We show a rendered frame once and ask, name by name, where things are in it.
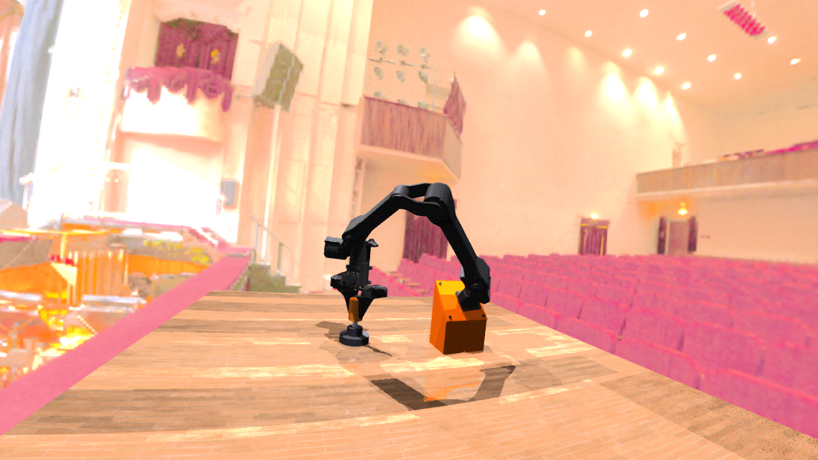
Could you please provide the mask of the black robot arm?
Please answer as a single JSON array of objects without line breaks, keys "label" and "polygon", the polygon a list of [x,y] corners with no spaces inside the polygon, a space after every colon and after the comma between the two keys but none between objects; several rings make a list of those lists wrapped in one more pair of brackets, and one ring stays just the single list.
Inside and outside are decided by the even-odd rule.
[{"label": "black robot arm", "polygon": [[[424,196],[423,201],[413,200]],[[417,183],[398,185],[394,190],[369,212],[353,218],[341,238],[324,239],[324,256],[327,259],[346,260],[359,264],[369,264],[371,247],[379,247],[373,238],[366,241],[372,230],[384,222],[399,209],[407,210],[414,215],[427,217],[433,224],[442,228],[453,251],[461,262],[459,278],[465,288],[455,292],[462,311],[478,311],[480,303],[490,301],[491,277],[489,265],[478,258],[468,241],[467,233],[456,215],[452,189],[446,184]],[[346,286],[360,285],[359,271],[350,269],[331,276],[333,288],[344,290]],[[480,308],[479,308],[480,307]]]}]

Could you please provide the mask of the orange tapered knob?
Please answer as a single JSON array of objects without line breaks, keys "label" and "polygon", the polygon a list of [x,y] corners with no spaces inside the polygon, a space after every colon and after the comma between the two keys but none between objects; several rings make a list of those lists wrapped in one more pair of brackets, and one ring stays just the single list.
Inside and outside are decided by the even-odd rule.
[{"label": "orange tapered knob", "polygon": [[350,317],[348,320],[350,321],[362,321],[362,318],[359,318],[359,299],[356,297],[350,298],[350,310],[348,311]]}]

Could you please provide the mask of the grey round pedestal with silver shaft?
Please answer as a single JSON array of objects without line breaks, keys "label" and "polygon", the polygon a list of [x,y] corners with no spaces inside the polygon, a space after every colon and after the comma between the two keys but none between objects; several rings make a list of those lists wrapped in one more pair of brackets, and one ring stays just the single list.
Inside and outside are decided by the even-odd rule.
[{"label": "grey round pedestal with silver shaft", "polygon": [[348,325],[346,331],[340,332],[339,342],[345,346],[361,347],[369,342],[369,333],[362,331],[362,325],[357,325],[358,321]]}]

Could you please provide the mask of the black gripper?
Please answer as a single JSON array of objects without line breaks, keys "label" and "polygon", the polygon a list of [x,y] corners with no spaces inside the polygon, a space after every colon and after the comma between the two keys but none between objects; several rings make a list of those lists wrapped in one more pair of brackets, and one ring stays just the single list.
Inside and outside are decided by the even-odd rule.
[{"label": "black gripper", "polygon": [[[350,269],[350,272],[352,273],[355,270],[355,268],[357,269],[357,271],[359,271],[360,285],[354,286],[354,284],[352,284],[350,286],[346,286],[344,290],[338,290],[338,292],[344,295],[347,311],[350,310],[350,298],[356,297],[357,299],[359,299],[359,318],[363,318],[365,312],[370,307],[372,301],[374,299],[387,297],[388,290],[386,286],[381,286],[379,284],[371,284],[371,280],[368,280],[369,270],[372,270],[372,266],[370,266],[370,263],[359,264],[350,262],[349,265],[346,265],[346,269]],[[360,295],[359,291],[362,291],[360,292]]]}]

